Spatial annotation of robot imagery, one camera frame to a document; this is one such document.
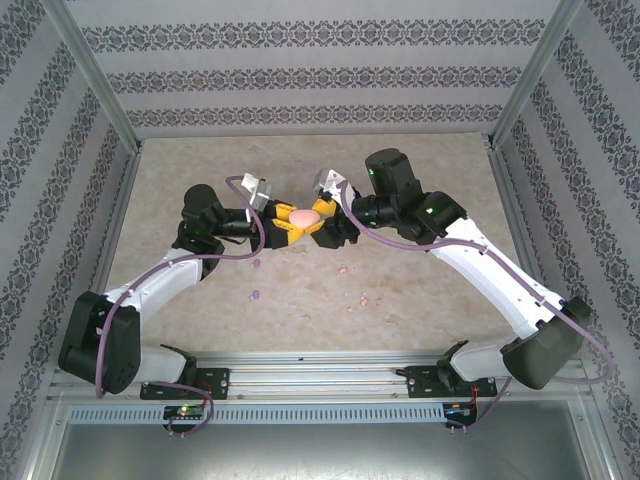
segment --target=metal base plate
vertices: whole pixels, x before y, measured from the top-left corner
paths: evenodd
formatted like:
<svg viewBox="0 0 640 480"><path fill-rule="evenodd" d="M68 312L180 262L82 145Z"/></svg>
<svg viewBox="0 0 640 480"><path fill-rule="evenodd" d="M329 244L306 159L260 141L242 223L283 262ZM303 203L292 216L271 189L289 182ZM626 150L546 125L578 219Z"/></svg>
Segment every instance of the metal base plate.
<svg viewBox="0 0 640 480"><path fill-rule="evenodd" d="M229 369L198 368L194 386L207 390L214 400L226 400L229 393ZM142 400L202 400L202 395L181 388L143 384L140 388L140 398Z"/></svg>
<svg viewBox="0 0 640 480"><path fill-rule="evenodd" d="M461 382L452 393L438 378L438 367L435 365L405 367L403 370L409 398L471 397L473 385L478 388L478 397L495 397L498 394L495 382L486 378L475 382Z"/></svg>

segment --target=perforated metal strip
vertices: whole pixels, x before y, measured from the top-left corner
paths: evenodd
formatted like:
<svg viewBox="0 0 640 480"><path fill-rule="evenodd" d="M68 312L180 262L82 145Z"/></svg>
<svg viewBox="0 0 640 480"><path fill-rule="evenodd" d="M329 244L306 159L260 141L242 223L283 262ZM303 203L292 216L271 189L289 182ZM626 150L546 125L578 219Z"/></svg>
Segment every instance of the perforated metal strip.
<svg viewBox="0 0 640 480"><path fill-rule="evenodd" d="M164 406L76 406L72 425L162 423ZM436 423L445 420L441 403L402 405L216 405L211 423L219 425L308 425L355 423ZM189 424L197 421L178 421Z"/></svg>

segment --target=beige table surface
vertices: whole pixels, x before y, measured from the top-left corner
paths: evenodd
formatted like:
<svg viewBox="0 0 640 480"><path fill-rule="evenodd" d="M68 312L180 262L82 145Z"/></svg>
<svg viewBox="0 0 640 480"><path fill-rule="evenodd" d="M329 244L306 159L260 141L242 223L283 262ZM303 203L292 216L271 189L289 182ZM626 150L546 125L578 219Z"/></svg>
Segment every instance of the beige table surface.
<svg viewBox="0 0 640 480"><path fill-rule="evenodd" d="M329 166L363 195L373 193L364 159L397 147L425 191L442 190L467 209L512 259L515 250L480 135L349 135L151 139L144 146L118 242L109 288L142 273L167 252L184 192L208 183L225 207L241 204L224 183L245 172L299 208L314 201L315 174ZM385 233L396 237L395 233ZM228 245L226 253L249 251ZM251 260L222 261L176 296L143 331L143 341L191 351L290 352L444 349L463 339L510 332L498 311L435 257L360 236L321 249L309 237ZM348 273L338 275L341 265ZM259 300L249 299L259 290ZM361 307L366 295L369 305Z"/></svg>

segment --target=wall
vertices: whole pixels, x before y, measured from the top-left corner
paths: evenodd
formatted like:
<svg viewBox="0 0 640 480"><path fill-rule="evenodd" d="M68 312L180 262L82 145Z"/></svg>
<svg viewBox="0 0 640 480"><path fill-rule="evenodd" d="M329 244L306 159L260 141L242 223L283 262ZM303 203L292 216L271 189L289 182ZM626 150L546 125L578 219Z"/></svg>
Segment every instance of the wall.
<svg viewBox="0 0 640 480"><path fill-rule="evenodd" d="M0 479L33 434L130 159L42 5L0 1Z"/></svg>
<svg viewBox="0 0 640 480"><path fill-rule="evenodd" d="M489 133L558 0L71 1L141 138Z"/></svg>
<svg viewBox="0 0 640 480"><path fill-rule="evenodd" d="M623 478L640 477L639 25L637 0L585 2L502 145L545 280L588 300L618 362L594 391Z"/></svg>

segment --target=wallpaper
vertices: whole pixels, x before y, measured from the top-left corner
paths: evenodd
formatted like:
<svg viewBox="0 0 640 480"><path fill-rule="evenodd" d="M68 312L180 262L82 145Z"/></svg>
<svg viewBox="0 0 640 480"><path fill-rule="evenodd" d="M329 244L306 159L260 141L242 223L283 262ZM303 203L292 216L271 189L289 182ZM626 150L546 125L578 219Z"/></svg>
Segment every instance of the wallpaper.
<svg viewBox="0 0 640 480"><path fill-rule="evenodd" d="M147 138L489 133L558 2L103 3L68 6Z"/></svg>
<svg viewBox="0 0 640 480"><path fill-rule="evenodd" d="M0 479L9 479L70 300L96 274L130 152L40 3L2 0L0 14Z"/></svg>
<svg viewBox="0 0 640 480"><path fill-rule="evenodd" d="M618 363L594 393L622 478L640 478L638 25L632 2L585 2L502 145L545 281L591 305Z"/></svg>

